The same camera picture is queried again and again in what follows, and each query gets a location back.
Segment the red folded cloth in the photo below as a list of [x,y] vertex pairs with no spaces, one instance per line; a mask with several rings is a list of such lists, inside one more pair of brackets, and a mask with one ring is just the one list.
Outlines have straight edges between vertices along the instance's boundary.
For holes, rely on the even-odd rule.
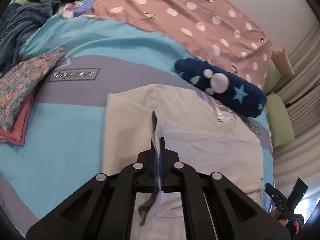
[[34,90],[26,97],[21,105],[17,117],[14,119],[13,127],[10,133],[5,132],[0,128],[0,142],[10,142],[15,145],[24,145],[26,129],[29,119],[29,114],[35,98]]

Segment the metal screw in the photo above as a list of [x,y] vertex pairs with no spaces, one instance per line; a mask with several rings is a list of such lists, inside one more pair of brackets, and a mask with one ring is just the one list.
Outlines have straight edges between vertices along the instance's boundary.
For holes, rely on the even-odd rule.
[[173,165],[176,169],[182,169],[183,168],[183,163],[181,163],[181,162],[176,162],[176,163],[174,163],[174,165]]
[[135,163],[133,165],[133,167],[136,169],[136,170],[141,170],[143,168],[143,164],[142,163]]
[[212,178],[216,180],[222,179],[222,174],[220,172],[214,172],[212,173]]
[[96,175],[96,180],[97,181],[104,181],[107,178],[107,176],[103,173],[99,173]]

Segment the blue star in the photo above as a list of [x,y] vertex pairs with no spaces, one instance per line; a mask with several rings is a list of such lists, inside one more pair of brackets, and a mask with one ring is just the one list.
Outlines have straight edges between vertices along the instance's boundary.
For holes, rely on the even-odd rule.
[[258,104],[258,108],[259,111],[261,111],[263,109],[263,105],[262,104]]
[[240,88],[236,88],[236,87],[233,87],[233,89],[235,90],[236,94],[235,96],[233,97],[233,99],[238,99],[239,100],[239,103],[242,104],[242,101],[243,101],[243,98],[245,96],[248,96],[248,94],[246,92],[244,92],[244,86],[241,85]]

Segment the white curtain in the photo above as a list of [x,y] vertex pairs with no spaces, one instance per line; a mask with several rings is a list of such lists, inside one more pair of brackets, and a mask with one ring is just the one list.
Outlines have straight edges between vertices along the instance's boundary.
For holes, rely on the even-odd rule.
[[320,24],[289,57],[296,75],[275,91],[287,110],[295,142],[274,149],[276,187],[289,194],[298,177],[309,186],[305,197],[320,194]]

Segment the light blue bedsheet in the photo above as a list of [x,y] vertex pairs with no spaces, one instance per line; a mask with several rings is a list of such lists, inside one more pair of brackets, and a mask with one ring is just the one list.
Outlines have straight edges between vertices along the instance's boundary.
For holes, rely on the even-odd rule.
[[[70,57],[116,57],[175,76],[174,62],[192,56],[172,39],[126,23],[85,17],[63,20],[59,15],[30,37],[21,55],[33,57],[55,46],[64,47]],[[0,144],[0,171],[38,218],[101,171],[103,116],[103,107],[37,103],[26,145]],[[263,155],[264,182],[272,183],[273,160],[268,150]]]

